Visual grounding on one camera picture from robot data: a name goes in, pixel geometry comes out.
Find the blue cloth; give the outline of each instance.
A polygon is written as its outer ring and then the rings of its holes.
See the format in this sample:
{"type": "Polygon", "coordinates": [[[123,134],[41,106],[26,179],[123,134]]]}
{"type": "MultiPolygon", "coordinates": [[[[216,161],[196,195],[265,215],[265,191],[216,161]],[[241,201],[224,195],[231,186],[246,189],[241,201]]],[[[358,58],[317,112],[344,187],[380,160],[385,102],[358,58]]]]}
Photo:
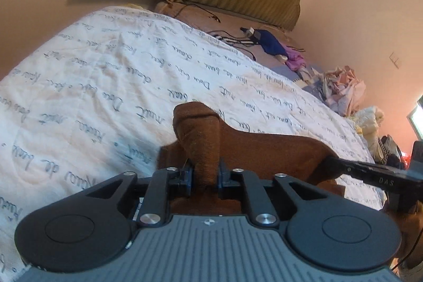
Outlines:
{"type": "Polygon", "coordinates": [[[270,55],[284,55],[288,57],[286,54],[286,50],[282,45],[279,43],[278,39],[274,37],[274,35],[267,30],[262,29],[255,29],[255,32],[260,33],[260,39],[258,40],[259,44],[263,47],[263,50],[270,55]]]}

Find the cable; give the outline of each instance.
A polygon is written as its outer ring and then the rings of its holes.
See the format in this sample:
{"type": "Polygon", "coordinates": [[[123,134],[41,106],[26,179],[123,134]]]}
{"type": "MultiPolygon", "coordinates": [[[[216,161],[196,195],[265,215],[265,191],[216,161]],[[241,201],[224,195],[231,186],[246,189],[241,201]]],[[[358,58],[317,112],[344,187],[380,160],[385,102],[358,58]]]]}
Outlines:
{"type": "Polygon", "coordinates": [[[197,8],[200,8],[201,10],[203,10],[203,11],[206,11],[206,12],[208,12],[210,15],[211,15],[211,17],[210,18],[212,18],[212,19],[214,19],[215,21],[218,21],[219,23],[221,23],[221,21],[220,21],[220,19],[214,14],[214,13],[212,13],[212,12],[210,12],[210,11],[208,11],[208,10],[206,10],[206,9],[204,9],[204,8],[202,8],[202,7],[200,7],[199,5],[197,5],[197,4],[194,4],[194,3],[190,3],[190,4],[186,4],[184,7],[182,7],[177,13],[176,13],[176,15],[173,17],[174,19],[176,19],[179,15],[180,15],[180,13],[183,11],[183,9],[185,9],[186,7],[189,7],[189,6],[192,6],[192,7],[197,7],[197,8]]]}
{"type": "Polygon", "coordinates": [[[251,53],[248,49],[245,49],[245,48],[242,48],[242,47],[235,47],[235,48],[236,48],[236,49],[242,49],[242,50],[247,51],[248,53],[250,53],[250,54],[252,55],[252,59],[253,59],[254,61],[257,61],[257,59],[255,58],[254,54],[253,54],[253,53],[251,53]]]}
{"type": "Polygon", "coordinates": [[[414,243],[413,248],[412,248],[412,249],[411,249],[411,251],[409,252],[409,254],[408,254],[407,256],[405,256],[402,260],[400,260],[400,261],[397,263],[397,265],[396,265],[396,266],[394,266],[394,267],[391,269],[392,271],[394,271],[395,269],[397,269],[397,268],[398,268],[398,266],[399,266],[400,264],[402,264],[403,262],[405,262],[405,260],[406,260],[408,257],[410,257],[410,255],[413,253],[414,249],[416,248],[416,246],[417,246],[417,244],[418,244],[418,242],[419,242],[420,237],[422,236],[422,234],[423,234],[423,227],[422,227],[422,229],[421,229],[421,231],[420,231],[420,233],[419,233],[419,235],[418,235],[418,237],[417,237],[417,239],[416,239],[416,242],[414,243]]]}
{"type": "Polygon", "coordinates": [[[227,31],[225,30],[212,30],[212,31],[208,31],[207,34],[211,35],[211,33],[225,33],[227,35],[229,35],[232,39],[236,39],[236,40],[244,40],[244,39],[248,39],[247,35],[244,35],[241,38],[237,38],[236,36],[229,34],[227,31]]]}

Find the pile of clothes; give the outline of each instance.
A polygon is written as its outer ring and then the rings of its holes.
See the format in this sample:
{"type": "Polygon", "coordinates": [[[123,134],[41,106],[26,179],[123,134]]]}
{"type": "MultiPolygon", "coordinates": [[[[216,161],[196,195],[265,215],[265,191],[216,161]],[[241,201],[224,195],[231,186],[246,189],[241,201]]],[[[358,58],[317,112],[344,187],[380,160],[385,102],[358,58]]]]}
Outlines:
{"type": "Polygon", "coordinates": [[[341,116],[358,111],[364,100],[366,85],[349,66],[326,72],[322,76],[326,104],[341,116]]]}
{"type": "Polygon", "coordinates": [[[397,169],[406,169],[409,161],[404,157],[392,136],[379,137],[379,127],[384,119],[381,109],[376,106],[359,110],[350,116],[356,125],[356,132],[367,144],[374,161],[397,169]]]}

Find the silver bolt head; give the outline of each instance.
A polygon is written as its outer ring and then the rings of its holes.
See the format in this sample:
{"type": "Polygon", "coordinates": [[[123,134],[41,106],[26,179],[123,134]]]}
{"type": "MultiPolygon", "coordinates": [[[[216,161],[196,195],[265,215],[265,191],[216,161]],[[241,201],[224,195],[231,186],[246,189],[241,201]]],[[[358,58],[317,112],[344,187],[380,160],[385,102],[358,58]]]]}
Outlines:
{"type": "Polygon", "coordinates": [[[276,217],[272,214],[259,214],[256,216],[255,220],[259,223],[259,224],[263,224],[263,225],[270,225],[276,222],[276,217]]]}
{"type": "Polygon", "coordinates": [[[140,216],[140,221],[146,225],[155,225],[160,221],[160,216],[157,214],[147,213],[140,216]]]}

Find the brown towel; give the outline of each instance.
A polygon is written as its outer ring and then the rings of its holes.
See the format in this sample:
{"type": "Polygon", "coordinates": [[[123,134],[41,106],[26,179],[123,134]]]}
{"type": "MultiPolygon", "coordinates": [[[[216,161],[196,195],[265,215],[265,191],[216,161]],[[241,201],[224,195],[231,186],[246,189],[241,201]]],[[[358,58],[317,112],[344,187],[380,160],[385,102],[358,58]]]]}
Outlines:
{"type": "Polygon", "coordinates": [[[316,169],[327,156],[337,156],[324,143],[304,136],[247,133],[228,126],[212,109],[200,102],[180,104],[173,111],[177,141],[162,147],[158,168],[183,167],[189,158],[195,165],[196,191],[189,200],[177,199],[172,212],[231,214],[240,212],[237,201],[222,201],[213,191],[220,158],[228,169],[254,171],[261,179],[283,172],[326,190],[344,194],[336,185],[340,174],[316,169]]]}

